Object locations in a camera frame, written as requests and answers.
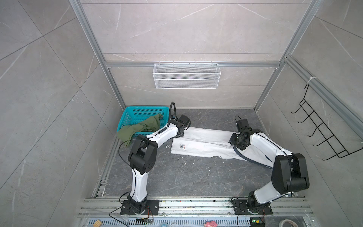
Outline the white navy-trimmed tank top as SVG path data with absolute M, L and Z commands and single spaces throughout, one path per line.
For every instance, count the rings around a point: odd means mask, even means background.
M 247 147 L 239 149 L 229 143 L 233 133 L 211 129 L 190 128 L 181 138 L 173 139 L 171 153 L 196 157 L 239 159 L 272 168 L 279 155 L 292 152 L 277 145 L 262 132 L 247 134 Z

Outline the olive green tank top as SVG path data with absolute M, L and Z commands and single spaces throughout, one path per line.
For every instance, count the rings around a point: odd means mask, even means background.
M 147 118 L 146 120 L 133 125 L 126 125 L 122 127 L 118 132 L 117 136 L 123 142 L 126 142 L 126 146 L 130 144 L 132 136 L 137 132 L 155 132 L 160 129 L 160 120 L 163 116 L 159 113 L 154 116 Z

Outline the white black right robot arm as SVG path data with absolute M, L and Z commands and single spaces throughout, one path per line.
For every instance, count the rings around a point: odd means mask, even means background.
M 281 147 L 261 130 L 253 129 L 246 119 L 235 117 L 238 132 L 229 139 L 234 152 L 242 159 L 272 170 L 271 180 L 249 193 L 246 208 L 259 214 L 268 205 L 287 194 L 310 187 L 306 158 Z

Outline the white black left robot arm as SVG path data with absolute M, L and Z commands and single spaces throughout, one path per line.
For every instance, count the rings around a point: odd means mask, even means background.
M 169 139 L 183 137 L 184 132 L 191 126 L 189 117 L 176 115 L 175 102 L 171 103 L 169 110 L 174 110 L 174 114 L 168 115 L 165 127 L 148 136 L 139 135 L 132 139 L 133 145 L 126 163 L 132 170 L 132 187 L 127 196 L 127 204 L 135 214 L 142 214 L 147 208 L 148 173 L 156 163 L 159 146 Z

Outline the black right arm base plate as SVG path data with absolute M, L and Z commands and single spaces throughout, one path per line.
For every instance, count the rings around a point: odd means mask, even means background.
M 270 203 L 255 204 L 248 199 L 238 199 L 233 197 L 230 200 L 236 215 L 272 215 L 273 211 Z

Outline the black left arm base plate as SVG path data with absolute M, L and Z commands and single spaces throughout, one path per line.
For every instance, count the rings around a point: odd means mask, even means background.
M 135 202 L 133 200 L 124 200 L 121 206 L 121 215 L 157 215 L 159 211 L 160 200 L 145 200 Z

